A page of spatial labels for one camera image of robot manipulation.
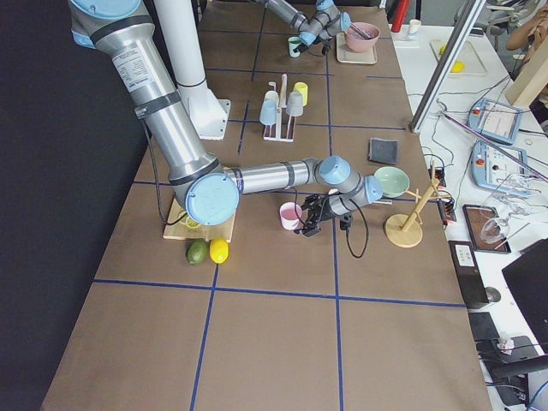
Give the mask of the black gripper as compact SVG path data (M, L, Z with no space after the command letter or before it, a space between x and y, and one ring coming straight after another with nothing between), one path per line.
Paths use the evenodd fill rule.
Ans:
M318 48L321 47L321 53L322 54L328 54L331 50L332 46L332 38L326 38L321 39L320 37L317 37L313 42L309 38L300 38L301 42L303 44L311 44L311 47ZM299 54L305 53L308 51L308 46L306 45L299 45L297 48L294 49L294 52L298 52Z
M294 233L311 237L321 231L320 222L340 217L346 213L346 206L342 203L340 194L311 194L308 195L301 205L303 211L313 211L313 215L306 220L299 219Z

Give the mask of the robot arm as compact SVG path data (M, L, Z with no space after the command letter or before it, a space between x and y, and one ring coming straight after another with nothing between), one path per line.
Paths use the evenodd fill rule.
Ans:
M76 44L107 54L134 101L136 116L155 137L179 205L196 222L218 225L243 194L318 183L337 191L319 214L340 217L382 197L379 180L343 158L226 169L203 140L223 137L229 102L206 82L193 6L158 1L150 15L141 1L72 1Z
M317 1L311 17L284 0L259 1L282 21L298 32L301 41L300 51L312 45L330 43L339 33L351 27L352 21L347 12L342 12L331 0Z

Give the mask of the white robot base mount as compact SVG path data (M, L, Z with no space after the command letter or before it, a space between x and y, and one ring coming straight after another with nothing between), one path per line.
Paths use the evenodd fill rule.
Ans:
M202 140L221 140L230 101L217 98L206 81L194 10L189 0L155 3L183 105Z

